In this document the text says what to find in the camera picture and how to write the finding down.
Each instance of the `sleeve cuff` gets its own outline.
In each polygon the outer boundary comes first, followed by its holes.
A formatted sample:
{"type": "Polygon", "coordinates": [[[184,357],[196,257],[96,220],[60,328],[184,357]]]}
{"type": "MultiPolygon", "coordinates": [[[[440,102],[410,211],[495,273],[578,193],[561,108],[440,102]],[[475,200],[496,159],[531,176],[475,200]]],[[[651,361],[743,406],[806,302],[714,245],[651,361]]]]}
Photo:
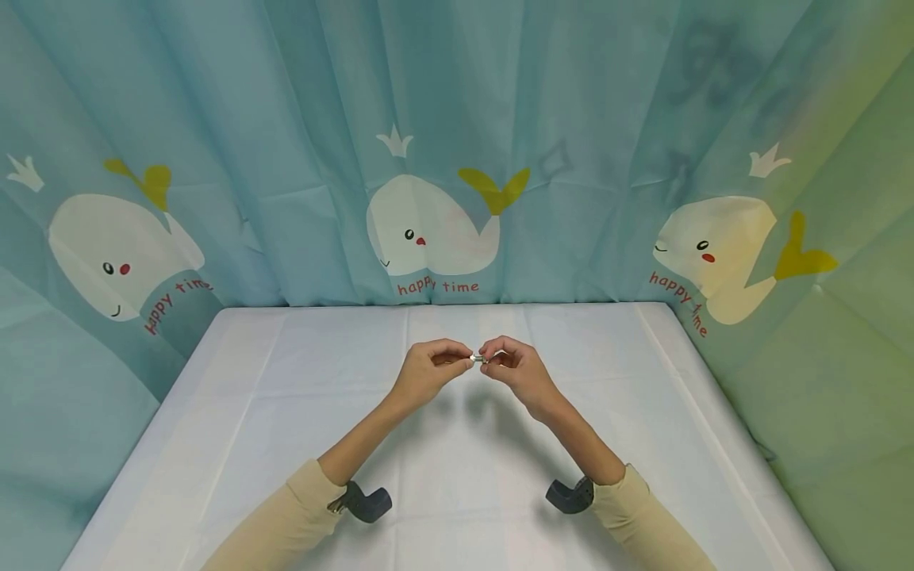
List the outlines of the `sleeve cuff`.
{"type": "Polygon", "coordinates": [[[593,509],[607,527],[629,522],[651,500],[651,489],[632,464],[625,476],[609,486],[593,486],[593,509]]]}
{"type": "Polygon", "coordinates": [[[306,461],[286,484],[303,505],[321,506],[324,509],[328,503],[345,493],[345,487],[327,480],[321,465],[314,459],[306,461]]]}

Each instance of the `right hand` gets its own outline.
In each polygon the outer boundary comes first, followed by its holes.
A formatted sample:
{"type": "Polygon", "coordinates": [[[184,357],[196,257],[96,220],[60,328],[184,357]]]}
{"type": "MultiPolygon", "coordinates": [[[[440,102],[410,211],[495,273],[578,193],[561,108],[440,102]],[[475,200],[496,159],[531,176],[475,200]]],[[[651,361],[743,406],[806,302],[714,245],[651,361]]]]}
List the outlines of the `right hand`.
{"type": "Polygon", "coordinates": [[[502,335],[486,341],[479,354],[488,360],[483,375],[505,383],[535,420],[546,422],[550,411],[568,402],[532,346],[502,335]]]}

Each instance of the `wrist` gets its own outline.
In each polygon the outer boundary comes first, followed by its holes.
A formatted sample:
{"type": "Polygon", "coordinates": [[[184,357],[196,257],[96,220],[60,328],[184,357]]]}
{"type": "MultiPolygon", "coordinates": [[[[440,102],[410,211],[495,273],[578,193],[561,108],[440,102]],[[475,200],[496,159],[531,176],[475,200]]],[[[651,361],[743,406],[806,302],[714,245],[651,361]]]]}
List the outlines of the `wrist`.
{"type": "Polygon", "coordinates": [[[387,395],[384,397],[384,400],[381,401],[377,408],[375,408],[375,413],[379,415],[384,421],[395,428],[400,422],[406,420],[406,418],[412,413],[416,412],[417,407],[411,406],[402,399],[392,397],[387,395]]]}

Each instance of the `hand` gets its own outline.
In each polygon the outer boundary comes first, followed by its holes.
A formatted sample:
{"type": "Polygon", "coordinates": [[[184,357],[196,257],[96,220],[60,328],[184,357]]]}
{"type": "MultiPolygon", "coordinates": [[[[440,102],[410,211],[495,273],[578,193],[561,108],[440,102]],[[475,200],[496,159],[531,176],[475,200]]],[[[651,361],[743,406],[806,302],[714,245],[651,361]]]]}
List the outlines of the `hand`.
{"type": "Polygon", "coordinates": [[[386,400],[405,414],[415,412],[473,367],[472,355],[469,347],[450,339],[414,344],[386,400]]]}
{"type": "Polygon", "coordinates": [[[488,360],[483,375],[508,385],[535,420],[546,422],[551,411],[568,403],[530,345],[502,335],[486,341],[479,354],[488,360]]]}

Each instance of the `cartoon whale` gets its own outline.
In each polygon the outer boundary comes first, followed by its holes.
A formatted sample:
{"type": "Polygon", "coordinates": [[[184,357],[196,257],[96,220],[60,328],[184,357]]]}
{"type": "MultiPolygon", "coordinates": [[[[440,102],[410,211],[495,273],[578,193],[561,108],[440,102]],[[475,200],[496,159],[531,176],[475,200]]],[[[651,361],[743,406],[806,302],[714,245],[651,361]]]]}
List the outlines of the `cartoon whale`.
{"type": "MultiPolygon", "coordinates": [[[[120,161],[105,166],[126,174],[120,161]]],[[[163,209],[167,230],[146,208],[106,195],[68,198],[48,230],[48,243],[64,275],[89,305],[117,322],[139,316],[163,281],[184,270],[199,270],[205,262],[194,240],[167,212],[167,167],[150,167],[144,183],[128,175],[163,209]]]]}
{"type": "Polygon", "coordinates": [[[838,267],[824,251],[802,251],[806,220],[798,211],[791,216],[790,237],[774,275],[747,285],[776,222],[767,204],[749,196],[719,196],[681,206],[661,228],[654,257],[698,287],[711,317],[727,325],[739,323],[779,280],[838,267]]]}
{"type": "Polygon", "coordinates": [[[372,196],[368,236],[389,275],[428,268],[442,276],[456,276],[482,270],[495,259],[499,217],[520,197],[530,171],[515,174],[504,189],[474,169],[462,169],[460,176],[489,206],[492,217],[482,232],[446,192],[412,174],[390,179],[372,196]]]}

